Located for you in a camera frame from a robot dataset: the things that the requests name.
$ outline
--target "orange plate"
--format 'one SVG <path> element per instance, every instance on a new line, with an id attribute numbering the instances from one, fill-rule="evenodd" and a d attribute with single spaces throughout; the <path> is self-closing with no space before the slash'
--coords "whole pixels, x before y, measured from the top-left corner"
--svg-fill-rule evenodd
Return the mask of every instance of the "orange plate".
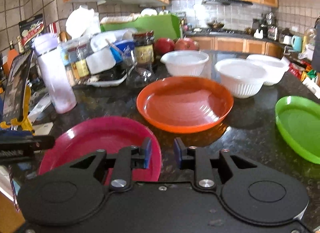
<path id="1" fill-rule="evenodd" d="M 137 98 L 139 113 L 153 126 L 172 133 L 207 130 L 231 111 L 233 96 L 207 78 L 170 77 L 146 86 Z"/>

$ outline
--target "countertop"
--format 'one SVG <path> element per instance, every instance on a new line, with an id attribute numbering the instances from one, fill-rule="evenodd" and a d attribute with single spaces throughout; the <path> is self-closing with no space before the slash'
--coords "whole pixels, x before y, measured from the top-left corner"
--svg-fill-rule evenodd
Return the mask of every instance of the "countertop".
<path id="1" fill-rule="evenodd" d="M 252 35 L 249 34 L 239 34 L 239 33 L 223 33 L 223 32 L 214 32 L 210 34 L 210 32 L 193 32 L 193 33 L 184 33 L 186 37 L 229 37 L 229 38 L 240 38 L 240 39 L 247 39 L 247 40 L 257 40 L 257 41 L 266 41 L 271 42 L 279 47 L 283 48 L 287 45 L 281 44 L 278 41 L 270 40 L 268 38 L 256 39 Z"/>
<path id="2" fill-rule="evenodd" d="M 205 67 L 207 72 L 203 75 L 216 80 L 219 80 L 214 71 L 217 61 L 227 57 L 247 56 L 243 53 L 218 51 L 209 53 L 211 60 Z M 169 76 L 161 63 L 157 75 L 160 78 Z M 176 167 L 172 148 L 176 137 L 181 137 L 186 146 L 205 147 L 211 153 L 222 148 L 230 149 L 299 180 L 306 187 L 310 197 L 303 221 L 311 229 L 320 225 L 320 166 L 298 156 L 282 139 L 275 125 L 274 107 L 281 97 L 297 95 L 320 103 L 320 100 L 292 74 L 285 73 L 280 83 L 274 86 L 263 86 L 254 97 L 235 98 L 233 109 L 223 123 L 196 134 L 172 134 L 147 123 L 136 109 L 139 92 L 140 90 L 128 89 L 125 82 L 118 87 L 77 89 L 75 95 L 78 104 L 73 110 L 59 115 L 50 105 L 38 123 L 52 121 L 54 125 L 50 134 L 57 138 L 73 126 L 95 117 L 117 115 L 135 119 L 149 127 L 161 145 L 163 166 L 160 181 L 183 181 L 191 180 L 193 177 L 191 171 L 180 171 Z M 40 161 L 41 155 L 38 155 L 30 170 L 19 171 L 15 167 L 16 179 L 23 183 L 26 178 L 33 177 Z"/>

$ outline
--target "silver bolt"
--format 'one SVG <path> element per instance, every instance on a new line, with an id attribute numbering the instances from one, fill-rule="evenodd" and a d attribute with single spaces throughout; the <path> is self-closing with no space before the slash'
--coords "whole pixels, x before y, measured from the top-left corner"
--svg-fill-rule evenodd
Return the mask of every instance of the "silver bolt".
<path id="1" fill-rule="evenodd" d="M 117 179 L 117 180 L 113 180 L 111 182 L 111 185 L 115 188 L 123 188 L 124 186 L 127 185 L 127 182 L 125 180 L 122 179 Z"/>
<path id="2" fill-rule="evenodd" d="M 212 180 L 204 179 L 199 181 L 199 185 L 203 188 L 210 188 L 214 185 L 214 182 Z"/>
<path id="3" fill-rule="evenodd" d="M 159 187 L 159 190 L 165 191 L 165 190 L 167 190 L 167 187 L 166 187 L 166 186 L 160 186 L 160 187 Z"/>

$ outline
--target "jar lid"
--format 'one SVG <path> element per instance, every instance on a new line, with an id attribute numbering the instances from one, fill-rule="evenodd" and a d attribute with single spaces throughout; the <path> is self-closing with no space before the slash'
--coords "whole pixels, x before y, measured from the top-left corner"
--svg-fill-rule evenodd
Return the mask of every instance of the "jar lid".
<path id="1" fill-rule="evenodd" d="M 150 37 L 153 36 L 154 31 L 141 31 L 141 32 L 137 32 L 135 34 L 133 34 L 132 36 L 134 38 L 142 38 L 142 37 Z"/>

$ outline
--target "teal kettle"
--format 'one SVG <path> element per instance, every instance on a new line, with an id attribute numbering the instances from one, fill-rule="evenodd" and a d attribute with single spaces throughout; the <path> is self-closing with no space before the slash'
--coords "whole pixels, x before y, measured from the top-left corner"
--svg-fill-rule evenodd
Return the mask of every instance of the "teal kettle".
<path id="1" fill-rule="evenodd" d="M 291 40 L 291 45 L 295 51 L 302 51 L 302 38 L 294 35 Z"/>

